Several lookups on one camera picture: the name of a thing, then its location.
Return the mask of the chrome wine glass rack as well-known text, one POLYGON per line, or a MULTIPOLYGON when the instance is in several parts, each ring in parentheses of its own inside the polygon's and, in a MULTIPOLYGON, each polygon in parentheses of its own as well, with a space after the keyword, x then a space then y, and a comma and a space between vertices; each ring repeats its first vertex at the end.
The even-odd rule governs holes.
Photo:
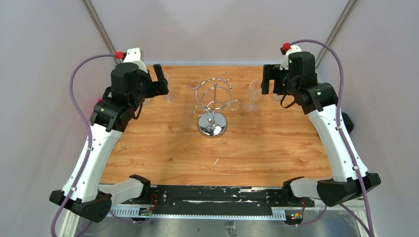
POLYGON ((188 87, 195 91, 195 100, 198 103, 194 109, 202 109, 202 113, 197 120, 198 131, 207 138, 218 138, 222 136, 228 127, 227 119, 222 113, 225 109, 237 111, 231 107, 233 103, 241 102, 233 98, 233 86, 230 83, 232 76, 225 78, 223 72, 218 78, 210 78, 200 82, 193 80, 188 83, 188 87))

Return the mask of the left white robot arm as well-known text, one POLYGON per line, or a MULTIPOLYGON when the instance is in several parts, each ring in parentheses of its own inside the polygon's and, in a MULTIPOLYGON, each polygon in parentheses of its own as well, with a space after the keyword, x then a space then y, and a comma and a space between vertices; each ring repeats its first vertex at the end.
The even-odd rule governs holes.
POLYGON ((52 203, 99 223, 120 203, 133 198, 145 204, 151 199, 151 182, 139 175, 103 188, 99 182, 129 121, 139 118, 144 100, 169 92, 161 65, 155 64, 153 68, 157 81, 152 81, 148 69, 142 70, 132 62, 118 64, 111 71, 111 86, 105 89, 87 121, 89 134, 85 148, 67 184, 51 193, 52 203))

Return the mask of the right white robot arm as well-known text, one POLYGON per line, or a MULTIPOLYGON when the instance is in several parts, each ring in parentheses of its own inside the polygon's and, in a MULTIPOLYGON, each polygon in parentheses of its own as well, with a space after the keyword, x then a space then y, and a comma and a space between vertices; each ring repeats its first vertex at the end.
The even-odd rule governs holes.
POLYGON ((340 133, 348 135, 348 131, 344 119, 336 116, 339 111, 337 94, 331 84, 318 82, 314 55, 306 51, 294 52, 287 60, 287 67, 282 64, 263 66, 261 93, 268 94, 273 80, 273 93, 292 96, 292 103, 301 106, 325 148, 332 176, 330 179, 301 176, 285 181, 283 202, 295 206, 302 198, 313 198, 333 207, 360 197, 362 185, 367 192, 380 185, 380 176, 368 171, 353 143, 349 139, 343 140, 340 133))

